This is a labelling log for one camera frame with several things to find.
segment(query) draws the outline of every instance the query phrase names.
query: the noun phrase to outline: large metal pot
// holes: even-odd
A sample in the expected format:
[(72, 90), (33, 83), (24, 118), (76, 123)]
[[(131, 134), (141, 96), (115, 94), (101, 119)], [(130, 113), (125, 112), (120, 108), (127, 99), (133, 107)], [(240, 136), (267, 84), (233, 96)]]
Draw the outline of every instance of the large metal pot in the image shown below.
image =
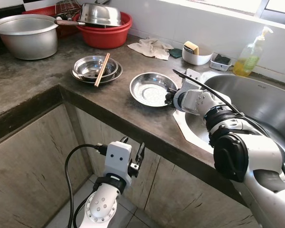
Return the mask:
[(0, 19), (0, 37), (13, 56), (33, 60), (57, 52), (55, 18), (23, 14)]

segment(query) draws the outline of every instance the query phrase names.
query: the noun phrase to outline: plastic bottle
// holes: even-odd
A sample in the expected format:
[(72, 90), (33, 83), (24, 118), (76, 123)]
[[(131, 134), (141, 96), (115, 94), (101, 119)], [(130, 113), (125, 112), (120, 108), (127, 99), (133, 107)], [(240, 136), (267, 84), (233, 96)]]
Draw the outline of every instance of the plastic bottle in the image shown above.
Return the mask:
[(241, 55), (233, 67), (233, 73), (235, 75), (243, 77), (250, 75), (251, 71), (256, 66), (262, 55), (262, 46), (265, 41), (265, 35), (267, 32), (273, 33), (270, 28), (264, 26), (262, 35), (257, 36), (253, 43), (250, 43), (244, 47)]

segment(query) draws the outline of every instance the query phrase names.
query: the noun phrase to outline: chopsticks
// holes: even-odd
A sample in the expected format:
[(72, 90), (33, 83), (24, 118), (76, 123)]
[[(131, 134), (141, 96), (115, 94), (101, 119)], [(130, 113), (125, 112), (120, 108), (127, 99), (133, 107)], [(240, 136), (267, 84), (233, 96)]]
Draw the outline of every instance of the chopsticks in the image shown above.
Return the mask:
[(96, 81), (95, 81), (95, 84), (94, 84), (95, 87), (98, 87), (98, 86), (99, 86), (100, 80), (101, 80), (101, 78), (102, 78), (102, 76), (103, 76), (103, 74), (104, 74), (105, 66), (106, 66), (106, 64), (107, 64), (107, 62), (108, 62), (108, 60), (109, 60), (109, 57), (110, 57), (110, 53), (107, 53), (106, 56), (105, 56), (105, 59), (104, 59), (103, 66), (101, 67), (101, 69), (100, 69), (100, 71), (99, 71), (99, 74), (98, 74), (98, 76), (97, 76), (97, 79), (96, 79)]

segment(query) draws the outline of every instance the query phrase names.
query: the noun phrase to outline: dark sponge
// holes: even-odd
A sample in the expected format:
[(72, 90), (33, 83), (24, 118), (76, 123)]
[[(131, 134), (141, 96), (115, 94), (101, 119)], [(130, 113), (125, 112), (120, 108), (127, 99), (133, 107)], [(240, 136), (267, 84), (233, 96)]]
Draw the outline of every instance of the dark sponge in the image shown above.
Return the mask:
[(229, 61), (230, 61), (230, 58), (221, 56), (220, 54), (218, 54), (214, 60), (214, 62), (225, 64), (225, 65), (228, 65)]
[(182, 50), (180, 50), (180, 49), (178, 49), (178, 48), (175, 48), (175, 49), (169, 50), (169, 53), (170, 53), (170, 55), (172, 55), (174, 58), (179, 58), (179, 57), (181, 57)]

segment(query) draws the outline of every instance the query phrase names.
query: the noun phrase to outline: stainless steel sink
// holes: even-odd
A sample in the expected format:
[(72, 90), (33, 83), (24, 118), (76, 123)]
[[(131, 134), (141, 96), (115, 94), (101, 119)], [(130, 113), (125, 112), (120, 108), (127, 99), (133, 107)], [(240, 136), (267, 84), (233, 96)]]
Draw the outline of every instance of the stainless steel sink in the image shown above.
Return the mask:
[[(285, 148), (285, 90), (279, 85), (235, 75), (202, 76), (200, 81), (229, 96), (232, 104), (259, 122)], [(173, 116), (187, 141), (213, 152), (201, 117), (179, 111)]]

